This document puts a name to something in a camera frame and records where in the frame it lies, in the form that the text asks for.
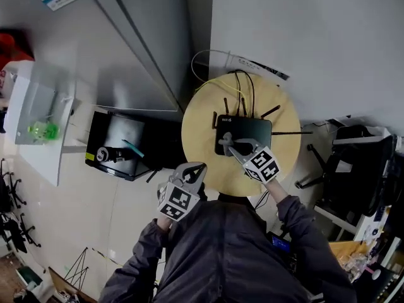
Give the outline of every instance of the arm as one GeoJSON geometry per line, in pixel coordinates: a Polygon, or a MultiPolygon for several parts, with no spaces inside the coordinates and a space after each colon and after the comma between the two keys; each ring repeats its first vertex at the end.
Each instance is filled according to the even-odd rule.
{"type": "Polygon", "coordinates": [[[170,225],[170,219],[160,217],[143,229],[133,248],[132,258],[105,284],[98,300],[100,303],[148,302],[170,225]]]}
{"type": "Polygon", "coordinates": [[[322,292],[327,303],[356,302],[355,290],[331,252],[328,241],[314,225],[314,217],[298,197],[287,195],[275,179],[265,186],[278,204],[279,219],[290,232],[297,254],[299,280],[307,288],[314,287],[322,292]]]}

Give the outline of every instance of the black router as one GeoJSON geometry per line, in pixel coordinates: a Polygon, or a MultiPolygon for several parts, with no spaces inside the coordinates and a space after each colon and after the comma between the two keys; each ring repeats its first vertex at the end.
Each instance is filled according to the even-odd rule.
{"type": "MultiPolygon", "coordinates": [[[[215,153],[217,155],[225,155],[223,150],[223,145],[219,144],[219,140],[223,139],[225,133],[230,132],[232,134],[232,139],[237,140],[241,138],[252,138],[258,141],[261,145],[268,146],[271,148],[271,139],[272,136],[281,135],[281,134],[312,134],[310,132],[273,132],[272,131],[272,122],[269,120],[265,120],[264,118],[274,111],[277,111],[280,108],[280,105],[272,108],[271,110],[265,112],[260,119],[248,118],[246,105],[244,98],[242,100],[242,106],[244,110],[244,117],[240,116],[231,116],[229,115],[229,107],[227,105],[227,99],[224,98],[226,114],[221,114],[217,116],[217,113],[213,113],[213,122],[212,129],[216,129],[216,138],[215,138],[215,153]]],[[[243,155],[247,155],[251,153],[250,144],[239,143],[235,144],[234,148],[237,149],[243,155]]]]}

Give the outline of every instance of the gray jacket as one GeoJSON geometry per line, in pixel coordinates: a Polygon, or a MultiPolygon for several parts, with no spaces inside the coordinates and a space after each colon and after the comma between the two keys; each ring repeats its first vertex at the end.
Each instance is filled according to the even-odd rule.
{"type": "Polygon", "coordinates": [[[326,302],[356,302],[345,272],[299,199],[288,196],[278,209],[297,254],[300,281],[267,240],[255,212],[244,205],[200,201],[169,234],[150,222],[99,302],[148,302],[163,247],[166,265],[153,302],[307,302],[301,283],[322,292],[326,302]]]}

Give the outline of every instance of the round wooden table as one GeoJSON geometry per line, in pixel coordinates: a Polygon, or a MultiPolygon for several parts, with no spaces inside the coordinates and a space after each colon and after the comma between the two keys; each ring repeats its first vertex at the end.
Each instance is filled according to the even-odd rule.
{"type": "MultiPolygon", "coordinates": [[[[246,96],[247,115],[251,116],[253,93],[245,74],[239,73],[241,91],[246,96]]],[[[280,109],[265,119],[272,122],[273,132],[300,131],[300,122],[293,103],[287,94],[275,83],[250,74],[254,82],[254,116],[260,118],[268,110],[280,105],[280,109]]],[[[234,74],[226,74],[218,80],[237,88],[234,74]]],[[[208,188],[232,196],[253,196],[261,192],[261,184],[244,175],[244,170],[234,157],[220,156],[215,153],[216,129],[212,129],[213,112],[218,116],[225,114],[223,98],[227,98],[229,111],[235,115],[238,105],[238,92],[223,83],[212,81],[203,86],[189,103],[182,121],[182,147],[188,162],[204,162],[208,172],[204,179],[208,188]]],[[[293,169],[300,149],[300,135],[272,136],[271,150],[279,161],[281,181],[293,169]]]]}

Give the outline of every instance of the red object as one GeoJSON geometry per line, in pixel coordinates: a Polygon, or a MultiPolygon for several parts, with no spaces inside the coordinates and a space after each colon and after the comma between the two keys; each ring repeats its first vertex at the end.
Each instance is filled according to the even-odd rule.
{"type": "Polygon", "coordinates": [[[34,59],[16,44],[12,35],[0,33],[0,70],[11,61],[34,61],[34,59]]]}

